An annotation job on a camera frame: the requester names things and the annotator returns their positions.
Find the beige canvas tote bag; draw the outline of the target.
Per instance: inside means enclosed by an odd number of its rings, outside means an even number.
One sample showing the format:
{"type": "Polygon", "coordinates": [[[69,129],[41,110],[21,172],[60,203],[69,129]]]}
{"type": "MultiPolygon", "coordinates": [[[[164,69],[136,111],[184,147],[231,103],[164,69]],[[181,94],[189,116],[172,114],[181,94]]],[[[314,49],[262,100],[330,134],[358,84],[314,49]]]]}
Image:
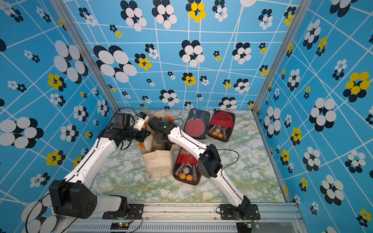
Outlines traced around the beige canvas tote bag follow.
{"type": "Polygon", "coordinates": [[[156,133],[146,122],[145,128],[151,133],[139,148],[150,178],[169,176],[173,168],[173,152],[175,146],[171,142],[157,144],[156,133]]]}

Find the ping pong set case three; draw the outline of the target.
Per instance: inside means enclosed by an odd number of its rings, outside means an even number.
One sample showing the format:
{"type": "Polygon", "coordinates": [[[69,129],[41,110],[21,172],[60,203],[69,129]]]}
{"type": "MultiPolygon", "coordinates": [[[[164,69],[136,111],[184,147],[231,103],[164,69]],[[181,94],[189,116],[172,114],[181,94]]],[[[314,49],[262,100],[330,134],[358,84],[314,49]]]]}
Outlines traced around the ping pong set case three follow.
{"type": "Polygon", "coordinates": [[[202,176],[198,171],[198,160],[184,148],[178,153],[172,175],[175,180],[190,185],[197,185],[202,176]]]}

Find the ping pong set case one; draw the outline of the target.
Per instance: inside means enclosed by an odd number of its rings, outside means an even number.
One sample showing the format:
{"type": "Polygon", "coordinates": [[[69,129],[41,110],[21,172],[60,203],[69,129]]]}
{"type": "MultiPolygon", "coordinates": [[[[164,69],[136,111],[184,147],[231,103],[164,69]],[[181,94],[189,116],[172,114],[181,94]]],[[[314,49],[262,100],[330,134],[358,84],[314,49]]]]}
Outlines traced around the ping pong set case one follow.
{"type": "Polygon", "coordinates": [[[184,132],[195,139],[204,139],[207,135],[210,113],[204,110],[191,109],[184,127],[184,132]]]}

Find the ping pong set case two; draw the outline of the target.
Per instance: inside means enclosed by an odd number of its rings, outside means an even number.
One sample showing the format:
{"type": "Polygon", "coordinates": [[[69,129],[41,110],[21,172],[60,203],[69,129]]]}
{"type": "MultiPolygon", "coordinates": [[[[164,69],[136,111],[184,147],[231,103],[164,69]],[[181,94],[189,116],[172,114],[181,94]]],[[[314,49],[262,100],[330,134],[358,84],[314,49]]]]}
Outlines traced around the ping pong set case two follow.
{"type": "Polygon", "coordinates": [[[214,112],[207,135],[216,140],[227,142],[232,135],[236,116],[233,113],[217,110],[214,112]]]}

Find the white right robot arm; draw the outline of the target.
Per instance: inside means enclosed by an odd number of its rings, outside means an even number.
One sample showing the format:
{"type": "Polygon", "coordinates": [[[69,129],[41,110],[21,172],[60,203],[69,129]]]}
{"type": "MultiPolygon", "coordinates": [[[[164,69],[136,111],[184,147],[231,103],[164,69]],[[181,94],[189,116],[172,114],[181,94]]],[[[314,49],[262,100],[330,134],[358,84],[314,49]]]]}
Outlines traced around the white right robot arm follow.
{"type": "Polygon", "coordinates": [[[206,145],[183,132],[173,121],[164,122],[160,118],[153,117],[148,126],[157,134],[168,141],[186,149],[198,160],[198,171],[206,178],[210,178],[216,186],[226,195],[233,206],[234,215],[239,219],[245,219],[251,212],[251,202],[247,196],[234,185],[224,171],[221,158],[215,145],[206,145]]]}

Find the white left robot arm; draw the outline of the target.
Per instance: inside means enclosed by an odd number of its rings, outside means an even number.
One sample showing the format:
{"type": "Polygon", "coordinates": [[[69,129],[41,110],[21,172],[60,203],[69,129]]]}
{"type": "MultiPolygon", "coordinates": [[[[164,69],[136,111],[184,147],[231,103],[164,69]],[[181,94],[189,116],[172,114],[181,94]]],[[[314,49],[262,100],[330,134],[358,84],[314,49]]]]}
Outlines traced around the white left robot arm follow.
{"type": "Polygon", "coordinates": [[[123,141],[144,142],[150,136],[151,133],[144,128],[148,119],[144,112],[140,112],[137,119],[126,113],[114,115],[113,123],[99,133],[93,147],[73,171],[63,180],[51,183],[49,193],[56,214],[82,219],[101,212],[119,218],[128,215],[130,208],[125,196],[97,196],[90,188],[105,160],[123,141]]]}

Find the left controller board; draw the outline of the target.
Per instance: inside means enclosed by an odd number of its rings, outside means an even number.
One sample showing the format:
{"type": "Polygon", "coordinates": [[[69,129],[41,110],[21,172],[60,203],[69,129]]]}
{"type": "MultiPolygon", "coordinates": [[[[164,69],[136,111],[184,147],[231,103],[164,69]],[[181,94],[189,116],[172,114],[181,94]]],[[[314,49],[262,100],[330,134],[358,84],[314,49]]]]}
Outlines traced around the left controller board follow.
{"type": "Polygon", "coordinates": [[[110,230],[128,230],[130,224],[125,222],[112,222],[110,226],[110,230]]]}

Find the controller board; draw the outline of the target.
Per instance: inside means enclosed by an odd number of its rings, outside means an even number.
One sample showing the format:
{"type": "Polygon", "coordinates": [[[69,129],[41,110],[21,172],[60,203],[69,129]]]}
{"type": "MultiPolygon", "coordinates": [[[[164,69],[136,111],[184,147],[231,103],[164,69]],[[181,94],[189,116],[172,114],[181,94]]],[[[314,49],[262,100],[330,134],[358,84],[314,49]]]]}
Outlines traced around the controller board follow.
{"type": "Polygon", "coordinates": [[[252,223],[237,223],[237,231],[238,233],[251,233],[253,230],[253,224],[252,223]]]}
{"type": "Polygon", "coordinates": [[[112,222],[110,226],[110,230],[128,230],[130,224],[125,222],[112,222]]]}

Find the right controller board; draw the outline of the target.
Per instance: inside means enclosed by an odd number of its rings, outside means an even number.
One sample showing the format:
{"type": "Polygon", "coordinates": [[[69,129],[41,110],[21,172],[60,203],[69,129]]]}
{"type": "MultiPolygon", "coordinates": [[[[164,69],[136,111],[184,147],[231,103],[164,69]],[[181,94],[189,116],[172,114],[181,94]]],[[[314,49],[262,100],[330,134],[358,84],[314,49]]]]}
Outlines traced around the right controller board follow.
{"type": "Polygon", "coordinates": [[[238,233],[251,233],[253,230],[253,224],[252,223],[237,223],[237,231],[238,233]]]}

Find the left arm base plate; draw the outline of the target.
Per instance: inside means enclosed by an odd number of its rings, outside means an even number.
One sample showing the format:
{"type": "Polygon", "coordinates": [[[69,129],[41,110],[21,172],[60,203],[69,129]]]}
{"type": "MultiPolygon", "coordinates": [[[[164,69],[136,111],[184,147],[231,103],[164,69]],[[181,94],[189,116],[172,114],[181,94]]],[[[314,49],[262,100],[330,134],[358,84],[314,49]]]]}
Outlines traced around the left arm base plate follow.
{"type": "Polygon", "coordinates": [[[141,220],[142,213],[144,210],[144,204],[128,204],[128,212],[126,215],[119,215],[115,216],[109,212],[105,212],[103,214],[103,219],[110,219],[110,220],[141,220]]]}

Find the aluminium front rail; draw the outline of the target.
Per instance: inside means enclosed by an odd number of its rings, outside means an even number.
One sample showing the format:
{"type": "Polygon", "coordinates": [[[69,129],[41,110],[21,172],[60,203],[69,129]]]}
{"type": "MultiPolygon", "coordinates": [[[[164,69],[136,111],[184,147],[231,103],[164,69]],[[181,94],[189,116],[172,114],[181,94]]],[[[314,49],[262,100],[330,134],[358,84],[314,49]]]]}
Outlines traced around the aluminium front rail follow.
{"type": "Polygon", "coordinates": [[[237,223],[252,223],[252,233],[306,233],[304,219],[294,203],[258,203],[260,220],[222,220],[220,203],[145,203],[141,220],[63,217],[57,233],[237,233],[237,223]],[[110,230],[112,222],[129,223],[128,230],[110,230]]]}

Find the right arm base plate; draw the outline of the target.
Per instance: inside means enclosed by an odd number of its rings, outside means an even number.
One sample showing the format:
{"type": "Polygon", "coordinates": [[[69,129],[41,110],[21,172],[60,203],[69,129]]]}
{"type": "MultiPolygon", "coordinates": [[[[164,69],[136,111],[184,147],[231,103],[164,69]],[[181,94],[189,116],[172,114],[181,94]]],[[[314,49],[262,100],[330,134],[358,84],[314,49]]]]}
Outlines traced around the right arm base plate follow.
{"type": "Polygon", "coordinates": [[[217,212],[220,214],[222,220],[260,220],[258,206],[251,204],[246,208],[245,213],[242,214],[237,207],[231,204],[220,204],[217,212]]]}

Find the aluminium left corner post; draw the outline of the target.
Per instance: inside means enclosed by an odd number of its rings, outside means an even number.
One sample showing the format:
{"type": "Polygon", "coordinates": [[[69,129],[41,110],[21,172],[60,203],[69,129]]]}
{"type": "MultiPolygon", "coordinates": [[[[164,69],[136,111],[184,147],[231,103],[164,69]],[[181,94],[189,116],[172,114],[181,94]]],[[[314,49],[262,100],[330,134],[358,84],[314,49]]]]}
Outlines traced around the aluminium left corner post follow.
{"type": "Polygon", "coordinates": [[[108,102],[111,104],[114,111],[117,111],[119,109],[119,105],[111,91],[109,91],[107,87],[107,82],[101,74],[101,71],[97,67],[97,64],[95,63],[95,60],[93,59],[92,55],[90,54],[90,50],[88,49],[86,43],[83,40],[82,33],[79,32],[77,26],[73,22],[73,18],[71,14],[68,12],[68,8],[65,6],[63,1],[51,1],[51,3],[54,9],[56,10],[57,14],[61,17],[63,23],[66,24],[69,35],[71,36],[75,45],[81,52],[84,60],[87,63],[88,68],[91,70],[93,77],[95,78],[99,87],[105,94],[108,102]]]}

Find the aluminium corner post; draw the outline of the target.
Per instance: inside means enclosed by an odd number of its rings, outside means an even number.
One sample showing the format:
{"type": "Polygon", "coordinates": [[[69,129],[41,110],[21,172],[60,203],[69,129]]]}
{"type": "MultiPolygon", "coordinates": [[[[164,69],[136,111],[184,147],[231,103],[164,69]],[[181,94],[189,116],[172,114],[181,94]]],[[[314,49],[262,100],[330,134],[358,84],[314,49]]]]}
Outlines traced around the aluminium corner post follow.
{"type": "Polygon", "coordinates": [[[295,19],[292,21],[291,25],[289,26],[284,39],[276,53],[276,56],[274,58],[273,63],[270,66],[269,74],[267,75],[266,79],[264,80],[264,83],[257,95],[257,98],[254,102],[254,107],[252,109],[252,112],[255,113],[258,108],[260,107],[262,101],[264,100],[267,89],[271,82],[273,81],[274,77],[276,76],[276,72],[278,71],[284,57],[286,54],[286,51],[292,42],[292,40],[295,37],[295,34],[297,33],[306,13],[308,8],[310,7],[310,4],[312,3],[312,0],[303,0],[300,1],[300,4],[297,7],[297,11],[295,14],[295,19]]]}
{"type": "Polygon", "coordinates": [[[95,63],[95,60],[93,59],[92,55],[90,54],[90,50],[88,49],[86,43],[83,40],[82,33],[79,32],[77,26],[73,22],[73,18],[71,14],[68,12],[68,8],[65,6],[63,1],[51,1],[51,3],[54,9],[56,10],[57,14],[61,17],[63,23],[66,24],[69,35],[71,36],[75,45],[81,52],[84,60],[87,63],[88,68],[91,70],[93,77],[95,78],[99,87],[105,94],[108,102],[111,104],[114,111],[117,111],[119,109],[119,105],[111,91],[109,91],[107,87],[107,82],[101,74],[101,71],[97,67],[97,64],[95,63]]]}

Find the aluminium right corner post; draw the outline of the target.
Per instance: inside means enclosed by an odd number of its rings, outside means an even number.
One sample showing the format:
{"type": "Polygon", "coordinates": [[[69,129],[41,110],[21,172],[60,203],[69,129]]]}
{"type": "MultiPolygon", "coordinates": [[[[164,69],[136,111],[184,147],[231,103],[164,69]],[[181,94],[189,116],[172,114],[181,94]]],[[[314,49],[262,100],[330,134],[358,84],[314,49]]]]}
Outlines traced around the aluminium right corner post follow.
{"type": "Polygon", "coordinates": [[[292,40],[295,37],[295,34],[297,33],[306,13],[308,8],[310,7],[310,4],[312,3],[312,0],[303,0],[300,1],[300,4],[297,7],[297,11],[295,14],[295,19],[292,21],[291,25],[289,26],[284,39],[276,53],[276,56],[274,58],[273,63],[270,66],[269,74],[267,75],[266,79],[264,80],[264,83],[257,95],[257,98],[254,102],[254,107],[252,109],[252,112],[255,113],[258,108],[260,107],[262,101],[264,100],[267,89],[271,82],[273,81],[274,77],[276,76],[276,72],[278,71],[284,57],[286,54],[286,51],[292,42],[292,40]]]}

